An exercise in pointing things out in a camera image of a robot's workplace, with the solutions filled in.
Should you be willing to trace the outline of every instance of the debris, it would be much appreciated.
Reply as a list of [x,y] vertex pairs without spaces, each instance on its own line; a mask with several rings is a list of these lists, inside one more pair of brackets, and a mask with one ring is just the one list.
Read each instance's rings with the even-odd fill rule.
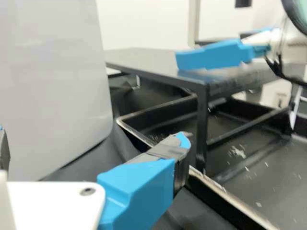
[[230,149],[230,152],[232,155],[234,155],[235,157],[241,156],[243,159],[246,158],[245,152],[244,150],[239,150],[237,149],[235,146],[232,146]]
[[243,145],[241,145],[241,144],[239,144],[239,146],[243,149],[243,150],[245,150],[245,148],[244,148],[244,146]]

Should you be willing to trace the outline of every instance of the blue plastic jaw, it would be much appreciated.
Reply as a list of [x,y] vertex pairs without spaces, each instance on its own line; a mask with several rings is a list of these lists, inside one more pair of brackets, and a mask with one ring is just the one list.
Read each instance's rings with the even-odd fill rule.
[[203,46],[199,49],[177,51],[178,69],[220,69],[250,63],[253,58],[264,56],[271,47],[244,45],[240,39],[227,40]]
[[173,202],[175,164],[183,161],[190,147],[189,139],[179,132],[99,174],[97,183],[106,191],[106,203],[98,229],[150,229]]

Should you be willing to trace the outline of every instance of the white background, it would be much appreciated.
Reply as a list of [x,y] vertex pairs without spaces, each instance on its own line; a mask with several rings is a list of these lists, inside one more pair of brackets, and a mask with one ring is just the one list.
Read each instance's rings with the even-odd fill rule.
[[[188,48],[188,0],[97,0],[97,5],[104,49]],[[272,26],[284,14],[281,0],[234,5],[235,0],[202,0],[200,39]]]

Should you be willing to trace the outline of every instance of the black table surface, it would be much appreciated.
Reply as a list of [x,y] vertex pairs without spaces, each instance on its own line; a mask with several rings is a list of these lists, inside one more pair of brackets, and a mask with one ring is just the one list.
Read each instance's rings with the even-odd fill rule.
[[[127,48],[105,51],[106,66],[166,84],[195,89],[208,85],[211,99],[254,89],[277,79],[264,62],[224,69],[179,70],[174,50]],[[301,75],[302,65],[285,65],[285,72]]]

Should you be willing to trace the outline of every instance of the screw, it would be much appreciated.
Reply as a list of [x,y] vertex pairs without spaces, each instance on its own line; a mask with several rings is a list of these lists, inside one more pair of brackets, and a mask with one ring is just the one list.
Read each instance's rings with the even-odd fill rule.
[[94,188],[85,188],[80,192],[80,195],[82,196],[90,196],[93,194],[96,190]]

